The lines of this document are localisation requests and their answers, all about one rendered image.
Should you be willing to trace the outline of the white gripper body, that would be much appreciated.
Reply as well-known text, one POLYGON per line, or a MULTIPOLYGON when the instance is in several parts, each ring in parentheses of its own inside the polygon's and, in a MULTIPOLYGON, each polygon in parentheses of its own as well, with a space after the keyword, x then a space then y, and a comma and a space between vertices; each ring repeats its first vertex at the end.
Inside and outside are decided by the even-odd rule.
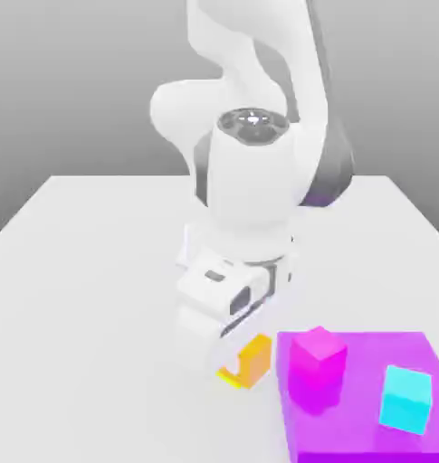
POLYGON ((194 373, 215 373, 263 331, 267 298, 251 304, 238 321, 224 324, 188 303, 178 307, 172 350, 177 364, 194 373))

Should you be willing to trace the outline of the small orange cube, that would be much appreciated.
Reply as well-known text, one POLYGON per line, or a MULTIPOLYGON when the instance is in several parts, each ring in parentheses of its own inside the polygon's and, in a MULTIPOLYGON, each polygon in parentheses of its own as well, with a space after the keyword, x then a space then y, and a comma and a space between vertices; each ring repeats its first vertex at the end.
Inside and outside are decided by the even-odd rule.
POLYGON ((216 375, 235 388, 251 389, 267 374, 271 363, 272 339, 258 334, 237 355, 236 372, 224 366, 216 375))

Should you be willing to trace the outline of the small magenta cube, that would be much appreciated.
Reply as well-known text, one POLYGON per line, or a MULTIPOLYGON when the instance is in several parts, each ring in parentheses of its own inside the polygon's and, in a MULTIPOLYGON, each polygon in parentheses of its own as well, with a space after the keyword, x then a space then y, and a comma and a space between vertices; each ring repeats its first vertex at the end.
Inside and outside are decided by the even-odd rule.
POLYGON ((288 390, 304 411, 321 415, 339 403, 348 346, 343 339, 317 326, 291 338, 288 390))

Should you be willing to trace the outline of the small cyan cube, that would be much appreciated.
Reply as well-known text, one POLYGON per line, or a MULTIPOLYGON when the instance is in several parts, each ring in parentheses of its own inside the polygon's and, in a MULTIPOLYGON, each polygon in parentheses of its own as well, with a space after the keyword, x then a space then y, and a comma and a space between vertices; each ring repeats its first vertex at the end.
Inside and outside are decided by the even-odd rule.
POLYGON ((378 423, 388 428, 424 435, 433 405, 432 376, 388 365, 383 383, 378 423))

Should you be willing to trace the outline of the large purple box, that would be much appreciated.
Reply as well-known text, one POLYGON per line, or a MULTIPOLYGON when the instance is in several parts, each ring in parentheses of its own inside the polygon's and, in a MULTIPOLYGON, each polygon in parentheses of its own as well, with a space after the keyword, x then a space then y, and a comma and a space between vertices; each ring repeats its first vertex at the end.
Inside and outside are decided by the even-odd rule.
POLYGON ((343 333, 341 383, 312 391, 289 376, 292 332, 277 335, 276 374, 291 463, 439 463, 439 359, 420 332, 343 333), (424 435, 379 424, 388 365, 432 377, 424 435))

